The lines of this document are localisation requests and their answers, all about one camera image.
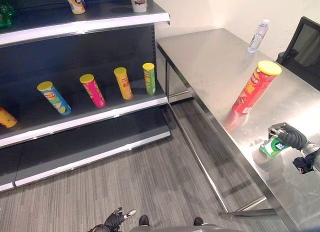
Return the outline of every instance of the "yellow lid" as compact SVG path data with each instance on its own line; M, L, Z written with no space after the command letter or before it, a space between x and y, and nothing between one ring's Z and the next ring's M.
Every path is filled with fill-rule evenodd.
M151 71L155 68L155 65L153 63L144 63L142 68L146 71Z
M282 72L282 69L279 65L269 60L259 61L258 69L269 76L278 76Z
M54 85L52 84L51 81L45 81L45 82L38 84L38 86L36 88L38 91L47 91L47 90L50 90L52 88L52 86L54 86Z
M91 81L93 81L95 78L92 74L90 73L87 73L87 74L84 74L80 77L80 82L81 83L89 83Z
M125 67L118 67L115 68L113 72L115 75L123 75L127 72L127 69Z

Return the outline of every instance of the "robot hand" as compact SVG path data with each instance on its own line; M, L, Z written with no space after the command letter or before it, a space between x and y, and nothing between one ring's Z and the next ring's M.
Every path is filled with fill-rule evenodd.
M98 224L88 232L118 232L122 222L135 215L137 212L135 209L133 209L126 214L123 214L121 210L122 207L117 208L112 214L109 215L104 224Z
M283 143L301 151L305 155L305 157L295 158L292 162L301 174L314 171L313 165L319 146L309 141L303 133L285 122L272 125L268 132L269 139L271 136L277 136Z
M272 125L268 132L269 139L271 135L277 136L283 143L299 151L309 142L303 133L285 122Z

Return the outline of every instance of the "office chair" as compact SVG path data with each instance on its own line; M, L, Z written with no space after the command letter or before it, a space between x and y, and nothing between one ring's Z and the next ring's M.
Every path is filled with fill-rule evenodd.
M276 61L320 91L320 24L302 17Z

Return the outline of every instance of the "shelf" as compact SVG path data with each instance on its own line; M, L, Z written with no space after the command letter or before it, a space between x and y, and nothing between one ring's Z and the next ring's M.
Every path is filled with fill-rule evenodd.
M17 187L166 138L160 108L68 130L23 144Z
M83 14L69 7L26 11L12 19L12 26L0 29L0 47L32 41L81 35L99 31L170 22L170 16L152 0L146 12L133 12L131 4L90 4Z
M19 161L22 153L22 145L16 145L1 150L0 156L0 191L14 188Z
M96 108L85 89L74 94L63 94L71 106L69 115L60 115L43 97L42 100L18 108L18 123L11 128L0 128L0 148L39 137L52 135L71 128L116 118L139 110L160 106L168 102L156 81L155 94L146 93L144 79L131 81L133 98L124 100L118 85L100 88L107 105Z

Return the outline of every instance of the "white shelf edge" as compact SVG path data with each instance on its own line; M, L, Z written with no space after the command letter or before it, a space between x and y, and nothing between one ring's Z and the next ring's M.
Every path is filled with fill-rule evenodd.
M166 96L164 96L162 98L157 98L157 99L153 99L146 102L133 104L133 105L129 105L121 108L115 108L110 111L105 111L102 113L97 113L94 115L73 119L67 122L57 123L51 126L30 130L27 132L23 132L17 135L0 139L0 148L8 145L14 145L14 144L31 140L31 139L35 140L40 136L52 135L56 132L64 131L66 129L71 129L78 126L83 126L93 122L116 118L123 114L132 113L132 112L143 110L146 108L163 105L163 104L166 104L167 102L168 102L168 99Z
M65 171L73 170L73 169L81 167L83 165L87 165L87 164L90 164L92 162L95 162L95 161L98 161L98 160L101 160L101 159L104 159L104 158L107 158L107 157L110 157L110 156L113 156L113 155L116 155L116 154L119 154L119 153L122 153L122 152L125 152L125 151L131 151L132 149L134 149L136 147L139 147L139 146L151 143L153 141L157 141L157 140L166 138L168 136L170 136L170 132L169 131L161 133L161 134L158 134L158 135L155 135L155 136L151 136L149 138L145 138L145 139L139 140L137 142L129 143L129 144L126 144L124 146L121 146L121 147L118 147L118 148L115 148L115 149L112 149L112 150L97 154L95 156L91 156L91 157L88 157L88 158L85 158L85 159L82 159L82 160L79 160L79 161L76 161L76 162L73 162L73 163L66 164L64 166L57 167L55 169L48 170L48 171L43 172L43 173L39 173L39 174L30 176L30 177L27 177L27 178L23 178L23 179L17 180L17 181L15 181L15 185L17 187L23 186L23 185L29 184L31 182L38 181L38 180L41 180L41 179L44 179L44 178L47 178L47 177L50 177L50 176L65 172Z
M146 25L159 22L169 22L168 13L155 13L134 15L119 18L107 18L89 21L75 21L58 25L51 25L39 28L24 29L14 32L0 34L0 46L17 44L25 41L35 41L41 38L86 34L94 31L108 30L137 25Z
M0 191L1 192L7 191L7 190L10 190L10 189L13 189L13 188L14 188L14 185L13 185L12 182L0 185Z

